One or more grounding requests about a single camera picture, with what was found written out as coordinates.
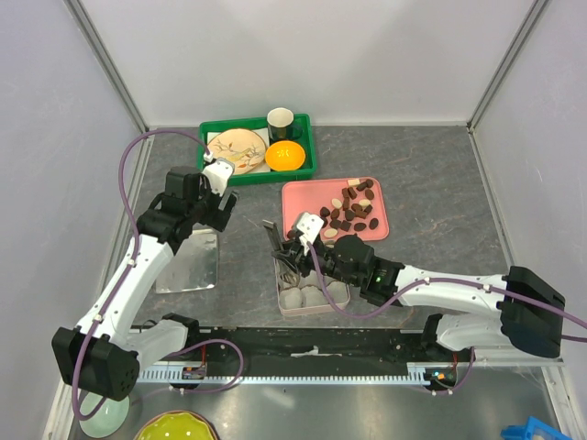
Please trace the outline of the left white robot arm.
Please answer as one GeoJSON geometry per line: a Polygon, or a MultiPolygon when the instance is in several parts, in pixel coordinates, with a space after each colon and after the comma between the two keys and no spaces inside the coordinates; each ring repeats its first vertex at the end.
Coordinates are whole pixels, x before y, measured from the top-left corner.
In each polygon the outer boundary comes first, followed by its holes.
{"type": "Polygon", "coordinates": [[[138,374],[171,353],[191,360],[201,338],[191,318],[163,318],[140,335],[130,333],[138,308],[182,243],[201,225],[222,232],[238,200],[228,189],[234,172],[218,159],[202,170],[174,167],[165,187],[137,220],[115,275],[99,299],[72,329],[59,328],[51,340],[62,380],[116,402],[134,388],[138,374]]]}

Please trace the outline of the metal serving tongs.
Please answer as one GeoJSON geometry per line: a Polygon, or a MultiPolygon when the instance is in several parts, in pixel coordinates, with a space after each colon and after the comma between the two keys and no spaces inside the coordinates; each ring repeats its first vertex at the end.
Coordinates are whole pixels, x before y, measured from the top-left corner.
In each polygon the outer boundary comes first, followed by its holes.
{"type": "Polygon", "coordinates": [[[298,286],[300,282],[299,273],[282,258],[284,256],[284,247],[277,225],[272,221],[263,220],[262,226],[265,229],[271,243],[272,255],[278,270],[278,279],[283,284],[298,286]]]}

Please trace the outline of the pink chocolate tin box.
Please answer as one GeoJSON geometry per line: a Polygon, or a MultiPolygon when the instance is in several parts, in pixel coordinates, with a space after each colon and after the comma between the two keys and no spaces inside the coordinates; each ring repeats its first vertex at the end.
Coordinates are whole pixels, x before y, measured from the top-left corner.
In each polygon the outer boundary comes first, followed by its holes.
{"type": "Polygon", "coordinates": [[[334,312],[322,290],[322,282],[336,306],[344,310],[350,301],[349,287],[342,281],[326,275],[320,281],[314,269],[307,276],[301,276],[288,269],[284,263],[275,260],[277,304],[282,316],[296,317],[334,312]]]}

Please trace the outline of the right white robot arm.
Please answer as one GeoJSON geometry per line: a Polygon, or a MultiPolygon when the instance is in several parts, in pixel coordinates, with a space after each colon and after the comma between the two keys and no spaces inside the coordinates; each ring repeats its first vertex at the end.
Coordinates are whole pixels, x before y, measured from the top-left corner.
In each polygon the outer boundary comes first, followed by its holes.
{"type": "Polygon", "coordinates": [[[557,358],[565,299],[531,269],[505,275],[443,274],[376,256],[355,235],[332,247],[302,236],[271,242],[272,255],[289,270],[329,277],[355,287],[383,312],[391,306],[441,309],[426,320],[422,354],[434,361],[471,347],[511,346],[539,358],[557,358]]]}

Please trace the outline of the pink plastic tray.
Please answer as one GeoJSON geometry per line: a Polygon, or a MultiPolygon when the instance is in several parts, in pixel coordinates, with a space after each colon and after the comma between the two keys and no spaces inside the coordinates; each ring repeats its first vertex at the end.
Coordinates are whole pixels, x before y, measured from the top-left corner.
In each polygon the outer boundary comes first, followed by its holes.
{"type": "Polygon", "coordinates": [[[380,241],[389,235],[382,187],[373,177],[293,181],[282,188],[282,225],[287,236],[298,215],[308,212],[324,220],[320,237],[332,243],[356,235],[380,241]]]}

